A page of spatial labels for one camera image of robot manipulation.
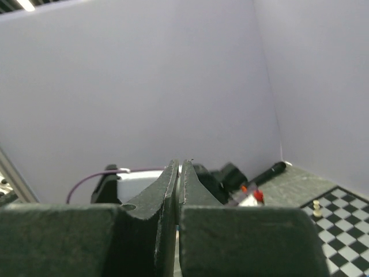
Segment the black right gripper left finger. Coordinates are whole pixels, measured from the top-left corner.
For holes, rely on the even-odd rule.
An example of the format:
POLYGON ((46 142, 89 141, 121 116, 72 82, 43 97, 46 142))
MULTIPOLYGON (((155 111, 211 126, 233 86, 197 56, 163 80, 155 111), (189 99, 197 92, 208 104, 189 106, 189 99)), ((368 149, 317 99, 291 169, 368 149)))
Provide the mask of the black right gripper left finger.
POLYGON ((125 204, 1 208, 2 276, 172 276, 179 163, 125 204))

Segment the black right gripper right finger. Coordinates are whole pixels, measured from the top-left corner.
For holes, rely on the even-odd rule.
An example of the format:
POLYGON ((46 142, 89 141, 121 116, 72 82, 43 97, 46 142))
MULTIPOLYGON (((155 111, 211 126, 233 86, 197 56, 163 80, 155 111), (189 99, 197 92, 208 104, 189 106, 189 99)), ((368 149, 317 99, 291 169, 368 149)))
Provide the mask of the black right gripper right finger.
POLYGON ((188 160, 180 184, 183 276, 329 276, 317 229, 300 208, 222 205, 188 160))

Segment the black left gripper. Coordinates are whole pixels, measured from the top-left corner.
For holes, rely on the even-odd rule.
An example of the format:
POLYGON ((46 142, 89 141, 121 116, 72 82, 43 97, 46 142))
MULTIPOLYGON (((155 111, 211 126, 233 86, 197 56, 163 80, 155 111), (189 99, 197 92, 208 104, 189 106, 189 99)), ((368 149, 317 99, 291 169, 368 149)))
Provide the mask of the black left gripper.
POLYGON ((200 183, 222 204, 228 203, 231 196, 248 182, 233 163, 227 163, 219 170, 208 170, 202 164, 193 166, 200 183))

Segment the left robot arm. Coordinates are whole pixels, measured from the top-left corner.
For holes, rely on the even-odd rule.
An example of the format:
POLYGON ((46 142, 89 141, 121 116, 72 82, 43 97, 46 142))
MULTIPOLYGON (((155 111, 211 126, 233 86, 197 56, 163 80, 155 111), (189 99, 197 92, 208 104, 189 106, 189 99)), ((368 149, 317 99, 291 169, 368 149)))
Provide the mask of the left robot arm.
MULTIPOLYGON (((208 170, 201 164, 194 164, 196 175, 204 187, 222 204, 229 201, 231 194, 247 183, 246 176, 232 163, 219 170, 208 170)), ((91 203, 123 204, 139 195, 162 174, 163 168, 129 170, 109 165, 96 185, 91 203)))

